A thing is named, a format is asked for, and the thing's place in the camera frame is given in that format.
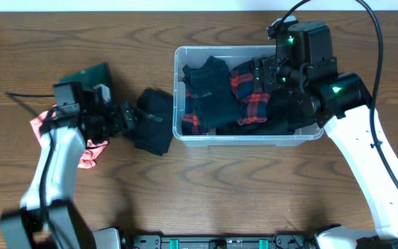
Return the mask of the pink printed shirt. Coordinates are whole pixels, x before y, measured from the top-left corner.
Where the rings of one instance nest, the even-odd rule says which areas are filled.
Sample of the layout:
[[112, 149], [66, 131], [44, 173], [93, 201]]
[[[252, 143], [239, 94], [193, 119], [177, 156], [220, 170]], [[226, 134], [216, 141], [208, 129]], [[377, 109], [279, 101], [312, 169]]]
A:
[[[30, 121], [30, 125], [32, 130], [41, 146], [43, 146], [43, 142], [41, 141], [41, 135], [39, 132], [40, 126], [42, 126], [44, 119], [46, 118], [48, 111], [44, 111], [40, 113], [36, 118], [33, 118]], [[92, 140], [87, 141], [87, 147], [82, 154], [78, 167], [82, 169], [90, 169], [97, 164], [98, 157], [102, 154], [102, 152], [106, 149], [109, 144], [109, 140], [105, 140], [100, 144], [95, 144]]]

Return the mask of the red blue plaid shirt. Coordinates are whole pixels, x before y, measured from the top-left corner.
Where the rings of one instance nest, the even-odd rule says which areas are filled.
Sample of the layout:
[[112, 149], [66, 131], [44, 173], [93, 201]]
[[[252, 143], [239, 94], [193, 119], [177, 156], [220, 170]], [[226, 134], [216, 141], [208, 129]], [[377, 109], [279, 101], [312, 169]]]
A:
[[[254, 88], [253, 62], [244, 62], [230, 72], [231, 91], [238, 100], [242, 116], [239, 120], [216, 127], [216, 135], [243, 136], [254, 133], [257, 127], [267, 121], [267, 104], [270, 94]], [[182, 132], [188, 136], [205, 135], [211, 127], [201, 125], [193, 110], [193, 95], [186, 90], [185, 114], [182, 118]]]

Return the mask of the large black garment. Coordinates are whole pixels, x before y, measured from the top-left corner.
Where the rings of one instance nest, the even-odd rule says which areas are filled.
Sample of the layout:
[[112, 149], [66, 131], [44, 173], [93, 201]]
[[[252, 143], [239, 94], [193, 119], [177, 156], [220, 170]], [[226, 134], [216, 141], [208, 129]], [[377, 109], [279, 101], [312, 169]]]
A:
[[314, 116], [306, 114], [291, 91], [274, 91], [266, 106], [267, 120], [251, 124], [226, 124], [216, 129], [218, 136], [285, 136], [297, 129], [313, 125]]

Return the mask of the dark green garment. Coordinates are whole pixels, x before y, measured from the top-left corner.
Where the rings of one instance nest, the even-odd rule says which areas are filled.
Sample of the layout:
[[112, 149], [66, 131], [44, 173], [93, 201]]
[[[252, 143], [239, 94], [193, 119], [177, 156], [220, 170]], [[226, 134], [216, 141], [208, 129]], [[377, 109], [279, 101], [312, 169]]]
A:
[[93, 90], [97, 85], [102, 84], [109, 88], [111, 99], [115, 99], [108, 63], [101, 63], [90, 68], [86, 68], [72, 75], [67, 75], [59, 80], [59, 83], [64, 82], [80, 82], [84, 91]]

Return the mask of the small black garment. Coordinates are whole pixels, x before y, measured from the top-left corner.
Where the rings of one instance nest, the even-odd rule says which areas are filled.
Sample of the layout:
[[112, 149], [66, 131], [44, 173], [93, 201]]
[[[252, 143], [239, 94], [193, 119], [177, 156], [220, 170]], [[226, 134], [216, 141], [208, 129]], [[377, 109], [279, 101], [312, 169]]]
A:
[[134, 108], [136, 126], [124, 133], [135, 147], [162, 156], [173, 137], [173, 96], [160, 89], [145, 89]]

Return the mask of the navy blue garment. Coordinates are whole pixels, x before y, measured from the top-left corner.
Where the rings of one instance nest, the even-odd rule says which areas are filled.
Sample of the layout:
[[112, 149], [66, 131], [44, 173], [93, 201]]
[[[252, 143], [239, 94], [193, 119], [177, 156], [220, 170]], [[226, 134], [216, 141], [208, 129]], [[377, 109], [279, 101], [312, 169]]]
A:
[[239, 102], [231, 91], [229, 67], [224, 60], [210, 56], [200, 68], [186, 64], [182, 72], [201, 125], [218, 128], [241, 118]]

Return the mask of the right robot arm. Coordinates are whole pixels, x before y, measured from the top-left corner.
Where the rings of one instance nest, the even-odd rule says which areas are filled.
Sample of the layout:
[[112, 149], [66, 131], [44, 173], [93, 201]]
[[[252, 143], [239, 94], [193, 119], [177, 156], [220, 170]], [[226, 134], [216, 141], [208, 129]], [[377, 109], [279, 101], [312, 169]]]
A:
[[366, 198], [375, 227], [318, 229], [307, 248], [398, 248], [398, 158], [381, 127], [372, 96], [355, 73], [339, 73], [330, 29], [322, 21], [276, 20], [267, 28], [273, 57], [257, 59], [254, 84], [292, 99], [339, 148]]

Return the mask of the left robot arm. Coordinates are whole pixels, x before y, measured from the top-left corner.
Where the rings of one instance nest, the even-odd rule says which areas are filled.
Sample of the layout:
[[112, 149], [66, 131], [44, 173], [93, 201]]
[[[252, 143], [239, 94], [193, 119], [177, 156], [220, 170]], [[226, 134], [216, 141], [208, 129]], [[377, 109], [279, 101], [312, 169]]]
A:
[[92, 231], [73, 203], [84, 152], [124, 130], [124, 114], [105, 83], [64, 82], [39, 128], [41, 154], [19, 209], [4, 212], [0, 230], [8, 248], [131, 248], [115, 227]]

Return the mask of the clear plastic storage container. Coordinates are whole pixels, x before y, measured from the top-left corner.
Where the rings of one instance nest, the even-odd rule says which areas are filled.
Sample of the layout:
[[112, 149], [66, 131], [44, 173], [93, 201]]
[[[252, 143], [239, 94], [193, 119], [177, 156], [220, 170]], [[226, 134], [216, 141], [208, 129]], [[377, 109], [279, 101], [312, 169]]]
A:
[[210, 56], [222, 59], [229, 68], [233, 68], [253, 57], [272, 56], [274, 46], [181, 46], [174, 53], [173, 85], [173, 135], [188, 147], [236, 146], [236, 145], [276, 145], [277, 147], [295, 147], [304, 142], [322, 137], [324, 130], [316, 123], [296, 130], [287, 136], [217, 136], [214, 131], [205, 135], [185, 135], [182, 131], [182, 119], [186, 109], [186, 87], [182, 78], [182, 68], [188, 65], [200, 68]]

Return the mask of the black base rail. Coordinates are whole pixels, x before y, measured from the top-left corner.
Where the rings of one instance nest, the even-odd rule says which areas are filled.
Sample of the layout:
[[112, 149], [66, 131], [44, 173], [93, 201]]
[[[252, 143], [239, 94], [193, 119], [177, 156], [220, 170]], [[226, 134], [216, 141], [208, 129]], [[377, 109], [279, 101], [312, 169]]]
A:
[[290, 249], [290, 248], [355, 248], [359, 233], [343, 226], [329, 226], [313, 234], [277, 232], [265, 236], [164, 236], [144, 234], [128, 237], [117, 228], [93, 233], [99, 249]]

